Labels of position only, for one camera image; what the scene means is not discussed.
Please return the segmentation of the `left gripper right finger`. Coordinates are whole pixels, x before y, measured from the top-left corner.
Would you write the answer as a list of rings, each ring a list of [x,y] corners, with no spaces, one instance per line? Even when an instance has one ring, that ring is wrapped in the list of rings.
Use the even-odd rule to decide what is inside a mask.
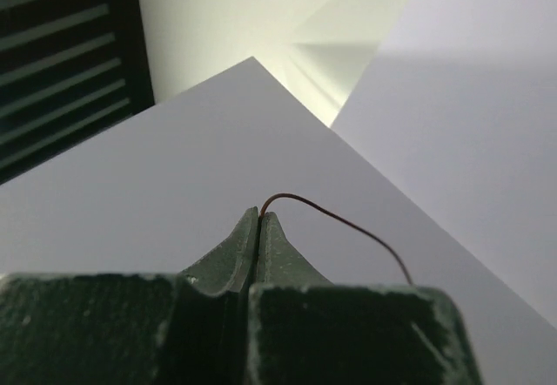
[[[458,307],[443,291],[332,284],[261,220],[248,298],[250,384],[479,384]]]

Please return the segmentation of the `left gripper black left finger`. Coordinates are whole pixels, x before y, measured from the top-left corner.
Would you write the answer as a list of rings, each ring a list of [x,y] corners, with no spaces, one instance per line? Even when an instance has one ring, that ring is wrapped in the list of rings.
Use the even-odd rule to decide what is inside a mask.
[[[258,211],[176,274],[5,274],[4,384],[234,381]]]

